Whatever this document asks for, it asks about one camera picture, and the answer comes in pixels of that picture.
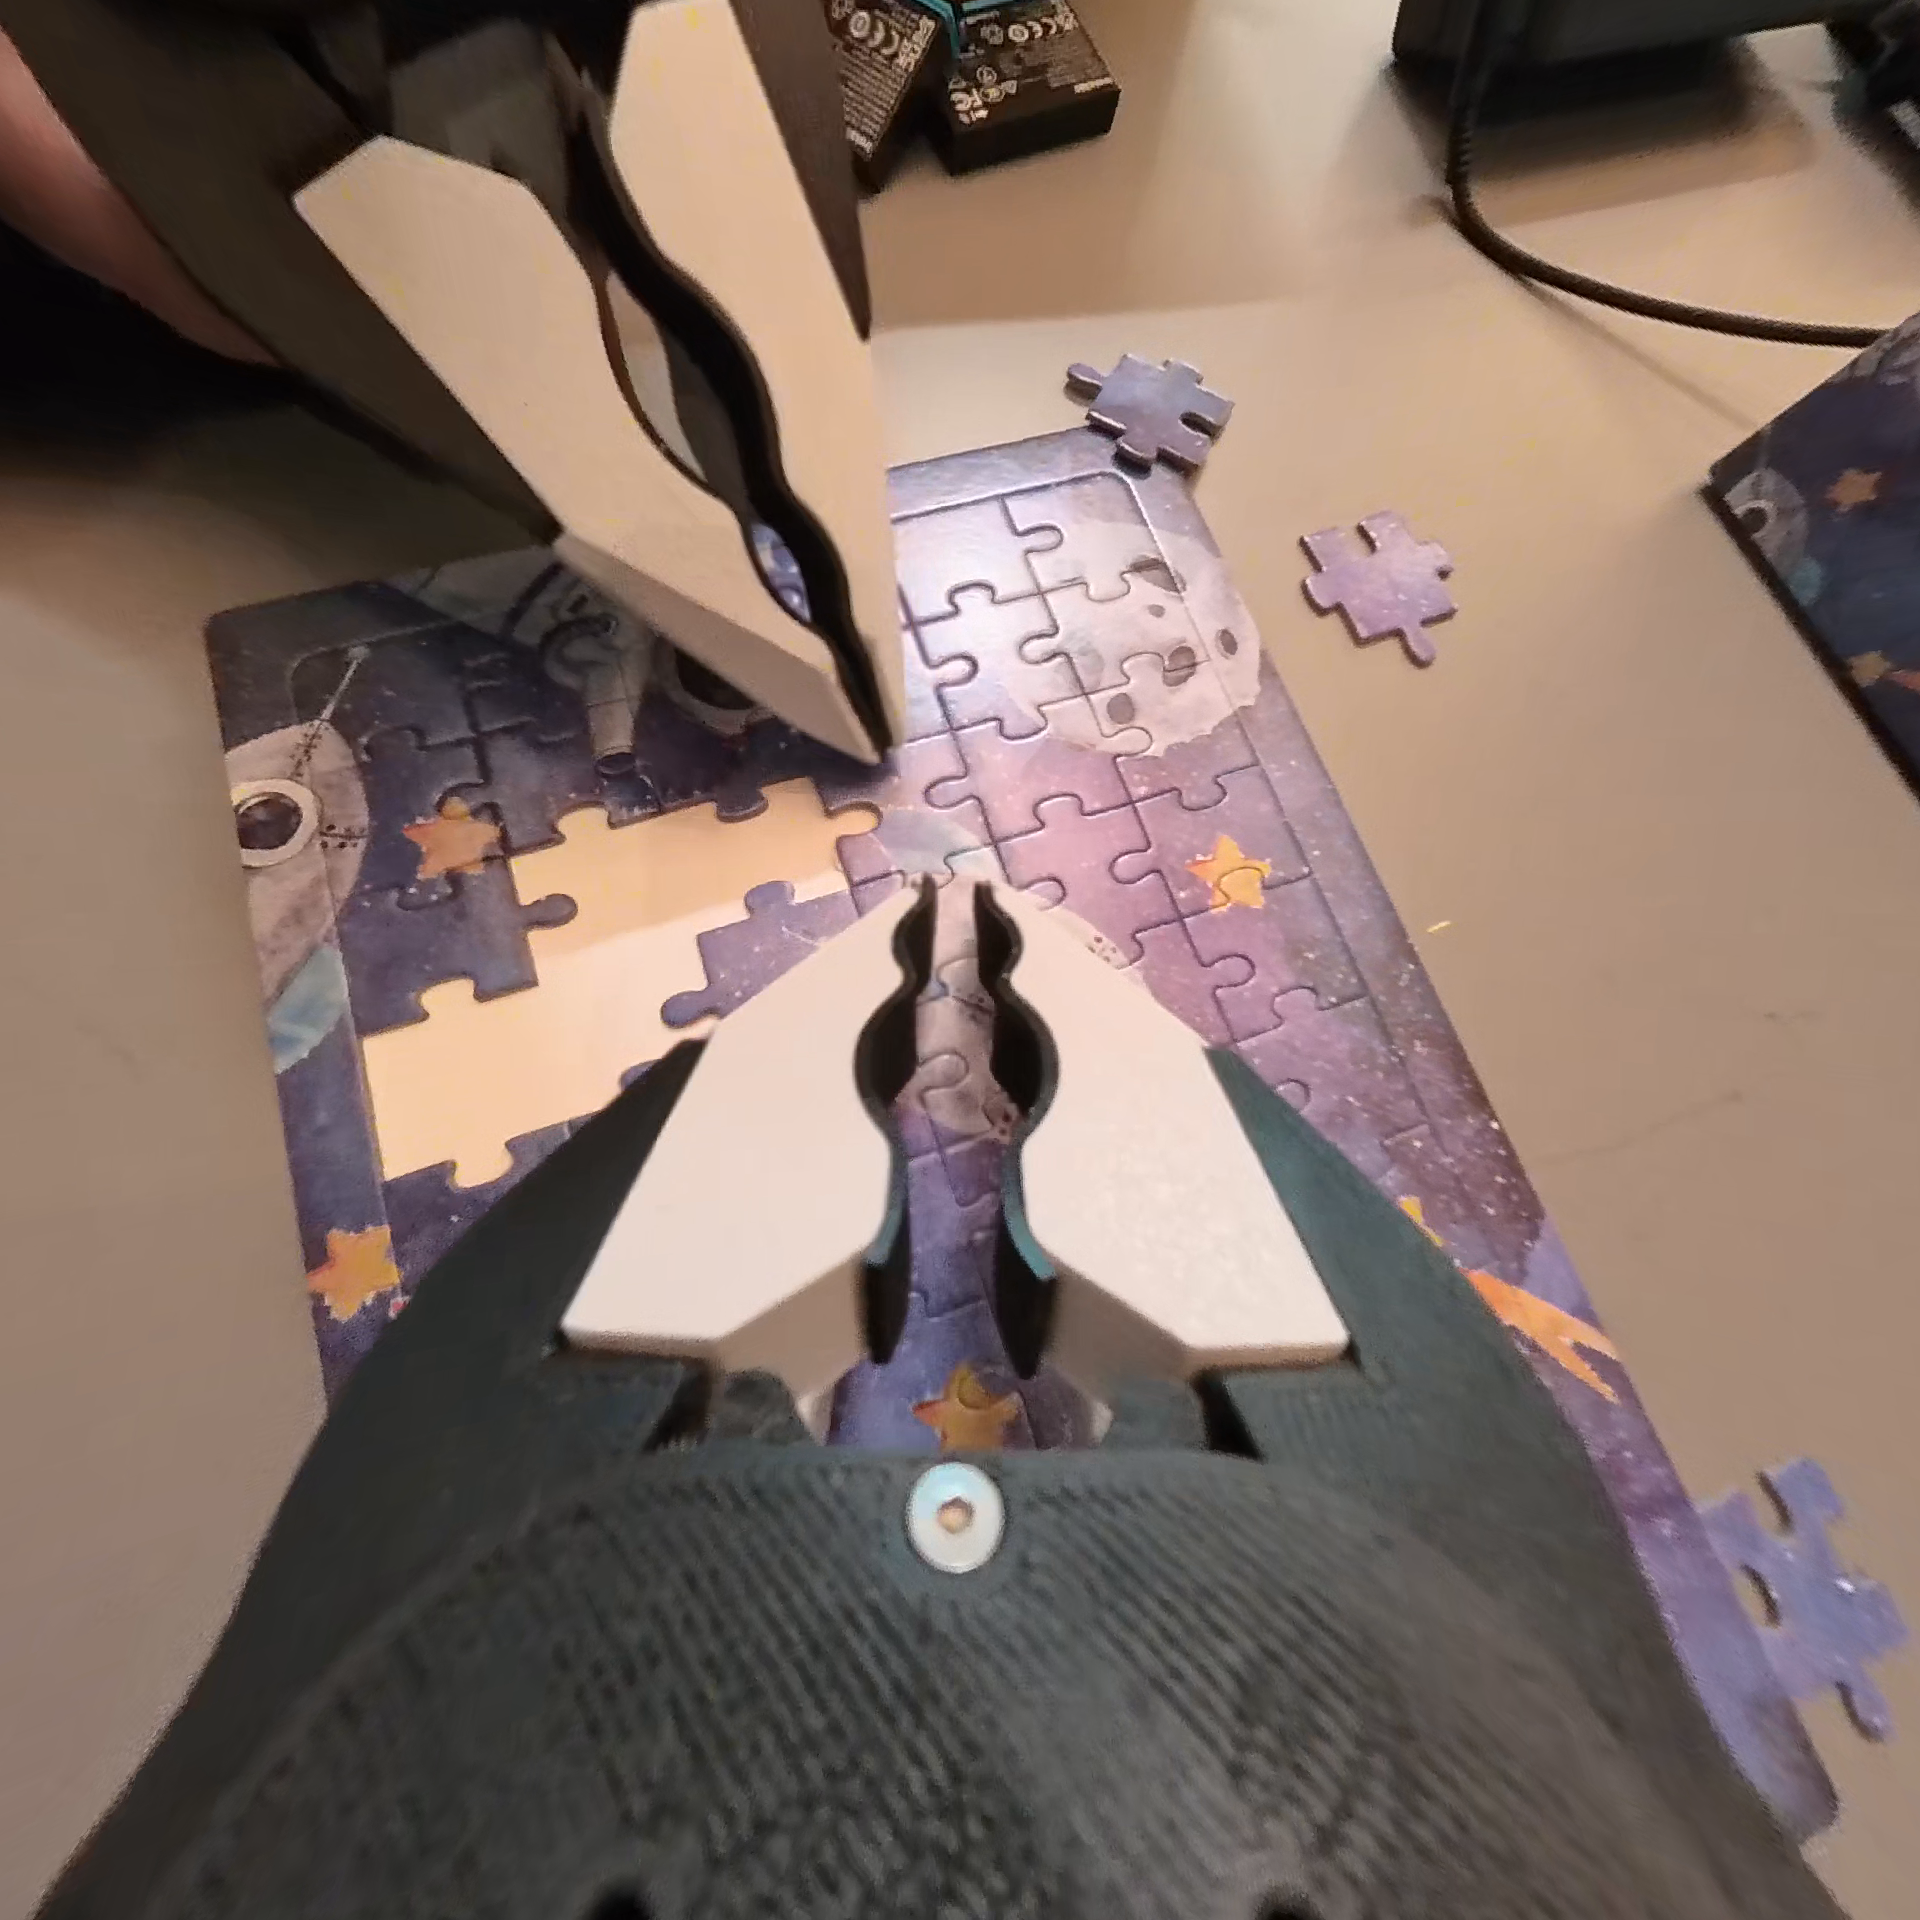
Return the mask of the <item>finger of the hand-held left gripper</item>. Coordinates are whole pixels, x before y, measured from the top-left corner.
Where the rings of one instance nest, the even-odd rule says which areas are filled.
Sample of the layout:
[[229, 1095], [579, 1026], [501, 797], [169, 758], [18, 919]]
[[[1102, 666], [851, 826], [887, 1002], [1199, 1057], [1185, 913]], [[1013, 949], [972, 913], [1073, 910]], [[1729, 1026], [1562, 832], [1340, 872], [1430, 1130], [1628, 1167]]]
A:
[[861, 750], [889, 752], [905, 695], [873, 356], [735, 6], [635, 6], [585, 130], [693, 472], [751, 567], [756, 529], [791, 557]]
[[380, 134], [294, 209], [538, 493], [571, 572], [791, 727], [879, 757], [748, 528], [638, 421], [594, 282], [524, 182]]

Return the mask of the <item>space jigsaw puzzle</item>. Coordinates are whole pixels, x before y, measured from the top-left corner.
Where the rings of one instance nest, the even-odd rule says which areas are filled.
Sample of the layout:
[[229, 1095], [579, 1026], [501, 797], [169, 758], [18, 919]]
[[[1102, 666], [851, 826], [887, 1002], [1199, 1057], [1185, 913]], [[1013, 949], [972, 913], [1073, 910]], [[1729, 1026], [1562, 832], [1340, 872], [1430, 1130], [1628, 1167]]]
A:
[[206, 625], [319, 1377], [618, 1080], [901, 879], [1069, 908], [1474, 1284], [1634, 1542], [1721, 1738], [1836, 1794], [1186, 482], [1082, 425], [889, 478], [903, 744], [725, 710], [545, 551]]

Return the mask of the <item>person's left forearm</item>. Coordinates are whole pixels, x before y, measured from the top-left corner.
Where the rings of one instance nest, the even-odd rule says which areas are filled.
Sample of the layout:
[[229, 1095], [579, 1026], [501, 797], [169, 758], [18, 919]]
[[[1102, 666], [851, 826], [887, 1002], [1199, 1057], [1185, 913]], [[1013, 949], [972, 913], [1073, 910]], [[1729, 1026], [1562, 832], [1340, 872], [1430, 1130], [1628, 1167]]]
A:
[[519, 484], [473, 482], [300, 375], [191, 344], [155, 314], [2, 228], [5, 472], [125, 469], [187, 428], [307, 416], [427, 484], [541, 529]]

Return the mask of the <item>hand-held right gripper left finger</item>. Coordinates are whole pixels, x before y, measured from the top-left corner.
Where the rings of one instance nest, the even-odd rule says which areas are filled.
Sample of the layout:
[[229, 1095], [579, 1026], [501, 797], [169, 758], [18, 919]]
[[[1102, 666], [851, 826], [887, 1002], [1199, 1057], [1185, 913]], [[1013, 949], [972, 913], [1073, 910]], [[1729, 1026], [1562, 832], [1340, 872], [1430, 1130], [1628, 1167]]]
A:
[[718, 1021], [561, 1319], [570, 1345], [779, 1377], [894, 1354], [911, 1281], [897, 1106], [937, 910], [916, 879]]

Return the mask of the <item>puzzle box lid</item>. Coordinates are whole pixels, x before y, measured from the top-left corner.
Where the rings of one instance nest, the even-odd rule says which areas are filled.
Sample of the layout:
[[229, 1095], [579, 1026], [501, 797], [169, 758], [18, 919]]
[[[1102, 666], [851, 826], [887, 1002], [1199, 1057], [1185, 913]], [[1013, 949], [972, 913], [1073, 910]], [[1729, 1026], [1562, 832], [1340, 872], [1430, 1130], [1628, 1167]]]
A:
[[1918, 790], [1918, 318], [1709, 470], [1702, 495]]

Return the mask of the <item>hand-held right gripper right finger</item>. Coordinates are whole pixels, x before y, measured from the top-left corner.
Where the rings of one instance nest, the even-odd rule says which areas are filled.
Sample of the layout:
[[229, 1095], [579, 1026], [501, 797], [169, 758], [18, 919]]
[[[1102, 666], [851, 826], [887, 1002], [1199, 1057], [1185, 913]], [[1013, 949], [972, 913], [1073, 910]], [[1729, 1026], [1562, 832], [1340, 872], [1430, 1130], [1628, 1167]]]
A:
[[1230, 1097], [1238, 1061], [1087, 944], [974, 889], [1013, 1114], [991, 1310], [1020, 1376], [1195, 1381], [1340, 1360], [1351, 1332]]

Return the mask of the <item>purple jigsaw puzzle piece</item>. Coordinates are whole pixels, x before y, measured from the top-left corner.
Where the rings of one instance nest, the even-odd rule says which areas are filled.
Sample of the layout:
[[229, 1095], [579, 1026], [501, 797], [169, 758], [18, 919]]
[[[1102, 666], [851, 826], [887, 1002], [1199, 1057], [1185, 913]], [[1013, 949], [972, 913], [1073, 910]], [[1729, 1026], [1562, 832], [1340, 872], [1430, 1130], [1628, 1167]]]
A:
[[1399, 511], [1373, 511], [1302, 535], [1300, 549], [1302, 596], [1316, 613], [1342, 615], [1356, 642], [1396, 640], [1414, 664], [1436, 662], [1433, 629], [1455, 613], [1454, 560], [1439, 542], [1414, 535]]
[[1799, 1456], [1761, 1473], [1762, 1494], [1699, 1508], [1732, 1581], [1761, 1602], [1767, 1661], [1791, 1701], [1834, 1694], [1858, 1734], [1893, 1738], [1879, 1665], [1908, 1646], [1907, 1618], [1875, 1576], [1834, 1545], [1845, 1504], [1834, 1477]]
[[1197, 368], [1131, 351], [1110, 369], [1069, 366], [1065, 388], [1114, 444], [1114, 458], [1133, 472], [1165, 466], [1197, 476], [1234, 412], [1234, 400], [1212, 391]]

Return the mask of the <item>person's left hand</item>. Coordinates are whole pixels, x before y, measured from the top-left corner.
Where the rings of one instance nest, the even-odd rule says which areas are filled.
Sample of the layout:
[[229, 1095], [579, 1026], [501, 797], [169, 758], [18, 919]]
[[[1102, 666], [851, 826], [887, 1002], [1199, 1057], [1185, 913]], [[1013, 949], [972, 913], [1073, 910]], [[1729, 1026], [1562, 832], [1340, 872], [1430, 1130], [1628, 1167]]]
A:
[[234, 362], [275, 368], [275, 354], [181, 271], [127, 198], [86, 154], [12, 36], [2, 36], [5, 224], [175, 336]]

